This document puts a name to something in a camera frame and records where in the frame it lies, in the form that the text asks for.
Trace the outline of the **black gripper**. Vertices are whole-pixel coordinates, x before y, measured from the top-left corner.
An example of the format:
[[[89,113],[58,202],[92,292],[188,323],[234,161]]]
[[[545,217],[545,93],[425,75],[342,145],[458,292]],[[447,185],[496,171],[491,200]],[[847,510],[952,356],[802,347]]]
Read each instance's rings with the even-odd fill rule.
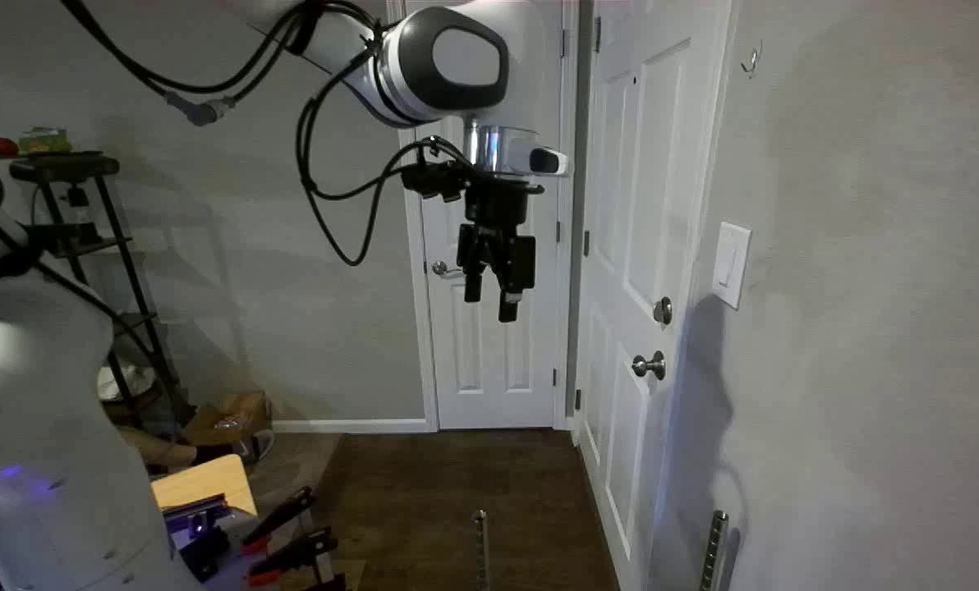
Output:
[[[492,270],[499,279],[499,323],[517,323],[520,292],[537,284],[537,240],[520,234],[531,195],[531,185],[499,176],[481,176],[468,188],[458,245],[462,301],[481,301],[484,270]]]

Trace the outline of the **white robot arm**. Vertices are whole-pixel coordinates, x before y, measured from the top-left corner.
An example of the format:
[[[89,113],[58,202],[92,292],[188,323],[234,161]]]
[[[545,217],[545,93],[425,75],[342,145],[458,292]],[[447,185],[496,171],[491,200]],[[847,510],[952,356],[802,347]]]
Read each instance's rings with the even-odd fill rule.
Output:
[[[377,223],[382,189],[397,176],[421,198],[462,200],[458,267],[462,299],[496,276],[499,323],[520,315],[537,284],[537,240],[520,226],[540,175],[561,175],[564,156],[537,142],[529,94],[540,90],[537,16],[527,0],[458,0],[416,6],[375,22],[355,0],[226,0],[264,33],[329,75],[302,105],[295,171],[309,209],[344,267],[363,267]],[[375,181],[329,189],[312,171],[312,135],[329,94],[344,86],[375,119],[393,127],[451,115],[470,126],[468,145],[425,138],[404,145]]]

